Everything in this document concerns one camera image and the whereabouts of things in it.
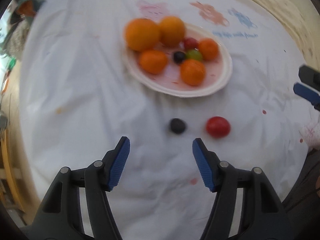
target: blueberry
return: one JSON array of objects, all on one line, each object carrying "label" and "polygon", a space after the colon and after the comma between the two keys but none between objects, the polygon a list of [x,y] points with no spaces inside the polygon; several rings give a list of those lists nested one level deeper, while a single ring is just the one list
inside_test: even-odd
[{"label": "blueberry", "polygon": [[172,130],[172,132],[174,132],[175,134],[181,134],[185,131],[186,129],[186,123],[183,122],[183,120],[179,119],[179,118],[173,118],[170,121],[170,129]]},{"label": "blueberry", "polygon": [[181,64],[186,59],[186,54],[182,51],[176,51],[172,58],[176,64]]}]

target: metal pin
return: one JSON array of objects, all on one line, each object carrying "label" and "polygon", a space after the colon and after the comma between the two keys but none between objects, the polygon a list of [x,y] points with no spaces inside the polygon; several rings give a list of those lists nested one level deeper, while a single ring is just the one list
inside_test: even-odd
[{"label": "metal pin", "polygon": [[261,174],[262,173],[262,169],[260,169],[259,167],[255,167],[253,168],[253,171],[257,174]]},{"label": "metal pin", "polygon": [[68,167],[63,167],[61,168],[60,172],[61,173],[67,173],[69,171],[69,168]]},{"label": "metal pin", "polygon": [[229,163],[226,162],[226,161],[222,161],[222,162],[220,162],[220,166],[223,167],[223,168],[226,168],[226,167],[229,166]]},{"label": "metal pin", "polygon": [[102,161],[95,161],[95,162],[93,163],[93,165],[94,165],[95,167],[100,167],[102,164],[103,164]]}]

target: tangerine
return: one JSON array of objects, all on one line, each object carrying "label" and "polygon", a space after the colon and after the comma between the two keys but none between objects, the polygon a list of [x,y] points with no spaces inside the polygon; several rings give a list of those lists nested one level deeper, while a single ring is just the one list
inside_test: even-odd
[{"label": "tangerine", "polygon": [[176,47],[183,40],[186,33],[184,22],[175,16],[162,18],[159,23],[162,44],[168,47]]},{"label": "tangerine", "polygon": [[199,51],[204,60],[213,60],[219,54],[219,46],[213,39],[205,38],[199,41]]},{"label": "tangerine", "polygon": [[159,50],[146,50],[139,56],[140,67],[151,74],[161,73],[168,63],[167,55]]},{"label": "tangerine", "polygon": [[203,63],[195,59],[187,59],[180,65],[180,77],[190,86],[200,85],[205,78],[206,70]]},{"label": "tangerine", "polygon": [[124,37],[130,49],[142,52],[160,41],[160,28],[152,20],[133,19],[125,27]]}]

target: plate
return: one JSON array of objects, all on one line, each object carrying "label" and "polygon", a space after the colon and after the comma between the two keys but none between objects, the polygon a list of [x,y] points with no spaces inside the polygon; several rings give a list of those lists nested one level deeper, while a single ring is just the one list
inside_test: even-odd
[{"label": "plate", "polygon": [[230,54],[221,40],[212,33],[192,24],[185,25],[186,37],[192,37],[198,41],[203,38],[211,38],[219,45],[218,57],[213,61],[204,62],[207,75],[201,85],[189,86],[180,78],[180,69],[172,60],[172,52],[183,50],[182,45],[177,48],[167,48],[158,44],[155,47],[155,49],[165,52],[169,59],[165,70],[158,75],[142,70],[138,64],[139,53],[129,48],[126,48],[123,54],[124,64],[134,78],[152,90],[181,98],[211,95],[225,87],[230,80],[232,74]]}]

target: cherry tomato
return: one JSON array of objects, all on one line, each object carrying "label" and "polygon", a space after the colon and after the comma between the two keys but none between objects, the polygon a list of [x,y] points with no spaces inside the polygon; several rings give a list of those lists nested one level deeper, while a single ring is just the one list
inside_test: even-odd
[{"label": "cherry tomato", "polygon": [[197,49],[198,46],[199,42],[194,38],[185,38],[183,40],[183,47],[186,51],[190,49]]},{"label": "cherry tomato", "polygon": [[206,124],[207,132],[214,138],[222,138],[230,133],[231,125],[227,119],[215,116],[211,117]]}]

